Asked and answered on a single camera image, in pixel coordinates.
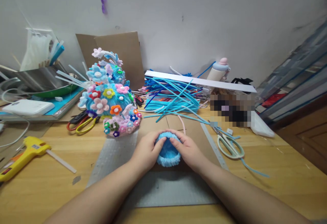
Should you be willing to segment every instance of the pipe cleaner basket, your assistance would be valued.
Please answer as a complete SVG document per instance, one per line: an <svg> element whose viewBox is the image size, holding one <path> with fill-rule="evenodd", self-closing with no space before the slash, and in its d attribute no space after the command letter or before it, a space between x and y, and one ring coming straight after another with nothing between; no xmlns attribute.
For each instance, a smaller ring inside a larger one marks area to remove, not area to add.
<svg viewBox="0 0 327 224"><path fill-rule="evenodd" d="M89 117L101 116L107 135L118 137L132 133L140 125L142 115L133 105L134 96L125 79L122 60L101 48L94 49L92 56L105 59L94 63L86 72L92 84L82 93L78 106L86 105Z"/></svg>

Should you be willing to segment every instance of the blue pipe cleaner basket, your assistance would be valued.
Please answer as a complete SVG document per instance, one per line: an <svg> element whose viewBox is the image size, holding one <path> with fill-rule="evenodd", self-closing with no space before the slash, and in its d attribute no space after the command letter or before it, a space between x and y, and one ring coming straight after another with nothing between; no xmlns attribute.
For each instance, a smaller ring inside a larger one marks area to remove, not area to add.
<svg viewBox="0 0 327 224"><path fill-rule="evenodd" d="M176 135L170 132L163 132L159 134L158 138L156 139L155 143L157 143L161 138L166 137L166 141L163 144L163 147L159 153L159 157L157 159L157 163L164 166L164 167L171 167L176 166L179 164L181 160L180 153L176 150L176 148L171 144L169 138L174 138L181 142Z"/></svg>

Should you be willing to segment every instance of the wooden door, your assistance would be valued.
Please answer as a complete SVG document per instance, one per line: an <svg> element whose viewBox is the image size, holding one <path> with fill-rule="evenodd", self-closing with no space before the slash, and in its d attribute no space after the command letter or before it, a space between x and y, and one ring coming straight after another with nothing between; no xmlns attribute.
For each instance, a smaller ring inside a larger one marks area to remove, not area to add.
<svg viewBox="0 0 327 224"><path fill-rule="evenodd" d="M327 174L327 106L276 133Z"/></svg>

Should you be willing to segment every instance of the pipe cleaner craft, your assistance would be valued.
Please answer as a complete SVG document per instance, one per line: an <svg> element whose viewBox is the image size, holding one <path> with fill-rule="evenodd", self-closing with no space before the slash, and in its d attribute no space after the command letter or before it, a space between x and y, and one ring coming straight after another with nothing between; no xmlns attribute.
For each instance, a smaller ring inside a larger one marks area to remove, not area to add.
<svg viewBox="0 0 327 224"><path fill-rule="evenodd" d="M170 132L163 132L159 134L155 143L157 143L161 138L166 137L166 141L163 144L163 147L159 153L159 157L157 159L157 163L164 167L171 167L178 165L181 160L180 153L176 150L176 148L171 144L169 138L174 138L180 142L176 135Z"/></svg>
<svg viewBox="0 0 327 224"><path fill-rule="evenodd" d="M142 115L131 104L134 96L125 79L122 60L101 48L94 49L92 56L105 59L94 63L86 72L92 84L82 93L78 106L86 105L90 117L102 116L107 135L118 137L132 133L140 125Z"/></svg>

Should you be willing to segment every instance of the gray cutting mat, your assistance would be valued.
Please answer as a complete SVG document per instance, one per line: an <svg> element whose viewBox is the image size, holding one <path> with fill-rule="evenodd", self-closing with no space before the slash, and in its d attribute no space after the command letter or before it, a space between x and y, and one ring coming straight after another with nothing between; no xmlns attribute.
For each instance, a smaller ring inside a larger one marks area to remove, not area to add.
<svg viewBox="0 0 327 224"><path fill-rule="evenodd" d="M131 158L137 135L138 131L124 137L106 139L87 187L104 178ZM150 171L131 191L125 205L156 207L218 202L218 198L205 181L194 172Z"/></svg>

